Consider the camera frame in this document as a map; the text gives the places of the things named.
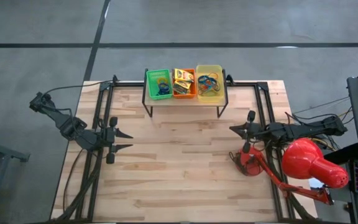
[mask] wooden tabletop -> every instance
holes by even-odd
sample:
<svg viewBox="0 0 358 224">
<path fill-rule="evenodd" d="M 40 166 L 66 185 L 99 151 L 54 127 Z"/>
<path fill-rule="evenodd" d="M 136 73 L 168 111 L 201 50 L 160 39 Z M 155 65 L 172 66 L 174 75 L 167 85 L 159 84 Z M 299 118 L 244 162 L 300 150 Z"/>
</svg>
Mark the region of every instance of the wooden tabletop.
<svg viewBox="0 0 358 224">
<path fill-rule="evenodd" d="M 290 113 L 290 105 L 284 82 L 267 82 L 276 121 L 285 123 L 284 112 Z M 98 85 L 84 87 L 81 92 L 76 115 L 88 126 L 92 124 L 98 88 Z M 216 108 L 190 106 L 154 108 L 153 118 L 149 118 L 142 106 L 141 87 L 115 88 L 113 95 L 110 116 L 117 116 L 118 128 L 134 137 L 117 138 L 116 143 L 134 145 L 119 151 L 115 164 L 103 161 L 94 222 L 277 220 L 267 174 L 246 177 L 228 156 L 244 143 L 229 126 L 244 123 L 249 110 L 257 111 L 253 88 L 229 87 L 229 104 L 219 119 Z M 69 143 L 52 218 L 62 214 L 63 189 L 80 150 L 75 142 Z M 85 154 L 83 152 L 73 171 L 67 205 L 80 189 Z M 289 178 L 289 182 L 309 188 L 307 180 Z M 316 216 L 312 199 L 296 197 Z"/>
</svg>

